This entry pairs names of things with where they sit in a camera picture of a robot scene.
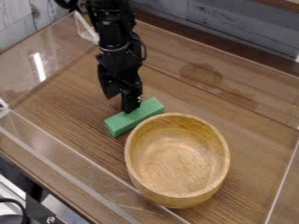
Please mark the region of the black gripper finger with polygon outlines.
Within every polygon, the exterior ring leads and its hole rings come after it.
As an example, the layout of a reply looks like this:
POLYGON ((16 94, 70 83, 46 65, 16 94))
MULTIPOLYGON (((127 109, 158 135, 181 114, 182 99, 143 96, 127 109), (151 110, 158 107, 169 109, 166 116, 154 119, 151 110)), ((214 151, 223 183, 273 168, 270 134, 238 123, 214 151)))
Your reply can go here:
POLYGON ((98 65, 98 78, 103 93, 111 99, 121 93, 121 87, 115 83, 114 74, 102 65, 98 65))
POLYGON ((122 110, 130 114, 141 107, 143 97, 143 89, 141 87, 126 88, 122 90, 122 110))

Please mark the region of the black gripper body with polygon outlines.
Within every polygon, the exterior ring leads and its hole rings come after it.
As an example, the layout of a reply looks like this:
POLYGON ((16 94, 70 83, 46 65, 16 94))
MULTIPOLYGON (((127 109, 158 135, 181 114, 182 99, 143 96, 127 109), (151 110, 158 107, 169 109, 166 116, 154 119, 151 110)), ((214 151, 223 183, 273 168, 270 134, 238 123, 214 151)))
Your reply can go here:
POLYGON ((99 41, 102 53, 98 55, 98 64, 113 74, 121 91, 126 88, 143 88, 139 69, 147 58, 146 44, 141 38, 129 38, 118 43, 102 39, 99 41))

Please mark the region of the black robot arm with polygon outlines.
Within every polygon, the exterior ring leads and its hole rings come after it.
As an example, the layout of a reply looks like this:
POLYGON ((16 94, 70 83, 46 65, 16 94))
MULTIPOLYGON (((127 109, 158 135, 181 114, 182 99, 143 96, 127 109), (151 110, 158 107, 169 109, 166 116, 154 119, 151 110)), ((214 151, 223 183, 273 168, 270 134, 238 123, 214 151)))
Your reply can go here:
POLYGON ((147 57, 143 40, 135 33, 137 16, 129 0, 87 0, 90 22, 99 36, 98 78, 109 99, 122 95, 122 111, 141 107, 143 82, 139 69, 147 57))

